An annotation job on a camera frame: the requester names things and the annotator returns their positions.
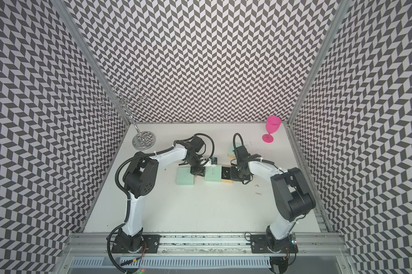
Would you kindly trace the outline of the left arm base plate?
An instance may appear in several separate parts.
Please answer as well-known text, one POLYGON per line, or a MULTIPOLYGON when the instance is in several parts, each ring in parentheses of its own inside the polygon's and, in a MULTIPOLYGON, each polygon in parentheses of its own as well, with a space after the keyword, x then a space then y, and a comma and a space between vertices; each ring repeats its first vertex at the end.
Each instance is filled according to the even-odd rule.
POLYGON ((160 235, 140 235, 135 237, 117 235, 112 242, 112 253, 157 253, 160 235))

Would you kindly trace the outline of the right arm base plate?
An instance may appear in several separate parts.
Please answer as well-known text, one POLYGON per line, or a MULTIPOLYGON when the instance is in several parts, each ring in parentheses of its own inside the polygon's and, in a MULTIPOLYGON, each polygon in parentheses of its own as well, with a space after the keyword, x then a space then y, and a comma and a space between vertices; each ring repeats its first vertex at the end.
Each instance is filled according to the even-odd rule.
POLYGON ((281 240, 275 239, 267 234, 249 235, 252 253, 298 253, 298 246, 294 235, 289 234, 281 240))

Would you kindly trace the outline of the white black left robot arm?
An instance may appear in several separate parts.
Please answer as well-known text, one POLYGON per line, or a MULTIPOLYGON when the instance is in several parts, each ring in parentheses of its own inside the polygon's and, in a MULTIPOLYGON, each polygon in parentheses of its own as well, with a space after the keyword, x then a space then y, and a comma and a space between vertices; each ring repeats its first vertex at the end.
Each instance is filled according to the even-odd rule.
POLYGON ((135 237, 142 233, 142 214, 144 197, 148 195, 156 184, 160 168, 181 161, 178 179, 187 179, 194 182, 195 176, 204 176, 206 163, 200 150, 205 146, 200 134, 188 139, 176 140, 174 144, 163 151, 145 154, 137 152, 135 156, 125 161, 115 174, 117 187, 127 195, 127 212, 119 234, 135 237))

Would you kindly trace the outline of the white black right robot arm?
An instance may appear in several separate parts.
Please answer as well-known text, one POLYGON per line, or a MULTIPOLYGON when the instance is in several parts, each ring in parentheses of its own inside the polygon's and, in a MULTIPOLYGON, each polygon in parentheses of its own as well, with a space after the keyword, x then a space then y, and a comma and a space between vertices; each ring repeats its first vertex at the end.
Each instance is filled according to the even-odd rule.
POLYGON ((316 207, 316 199, 299 168, 282 170, 259 154, 251 155, 245 146, 233 149, 236 162, 231 164, 231 180, 244 185, 259 177, 272 186, 279 212, 266 229, 266 238, 273 243, 287 238, 296 222, 316 207))

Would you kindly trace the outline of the mint drawer-style jewelry box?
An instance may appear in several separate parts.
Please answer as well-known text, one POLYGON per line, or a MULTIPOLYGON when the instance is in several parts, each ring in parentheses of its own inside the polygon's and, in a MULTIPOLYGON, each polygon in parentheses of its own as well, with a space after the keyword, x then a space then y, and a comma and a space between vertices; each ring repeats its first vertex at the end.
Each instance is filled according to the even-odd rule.
MULTIPOLYGON (((242 144, 241 143, 235 143, 236 148, 241 147, 242 144)), ((230 144, 230 148, 228 149, 228 157, 235 159, 236 155, 235 155, 235 148, 233 146, 233 143, 230 144)))

